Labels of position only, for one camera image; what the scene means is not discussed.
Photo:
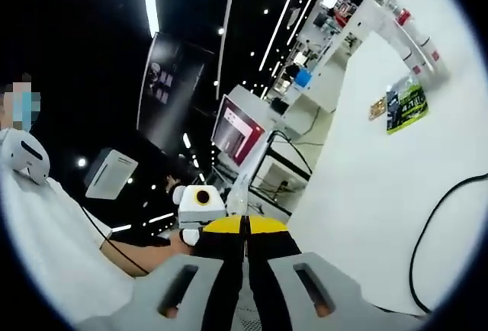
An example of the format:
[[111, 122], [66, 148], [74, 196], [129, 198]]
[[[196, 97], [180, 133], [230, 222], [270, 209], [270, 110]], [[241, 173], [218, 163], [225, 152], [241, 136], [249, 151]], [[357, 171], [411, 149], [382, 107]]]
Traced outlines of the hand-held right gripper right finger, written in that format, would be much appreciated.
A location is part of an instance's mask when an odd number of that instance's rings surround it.
[[358, 290], [317, 255], [299, 250], [284, 224], [249, 218], [249, 281], [263, 330], [360, 330]]

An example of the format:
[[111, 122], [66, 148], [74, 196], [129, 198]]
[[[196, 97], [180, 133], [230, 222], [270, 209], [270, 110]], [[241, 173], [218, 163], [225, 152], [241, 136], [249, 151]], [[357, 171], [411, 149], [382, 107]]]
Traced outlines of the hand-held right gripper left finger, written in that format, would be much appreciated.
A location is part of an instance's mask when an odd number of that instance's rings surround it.
[[232, 330], [242, 287], [243, 216], [203, 228], [190, 255], [150, 274], [151, 330]]

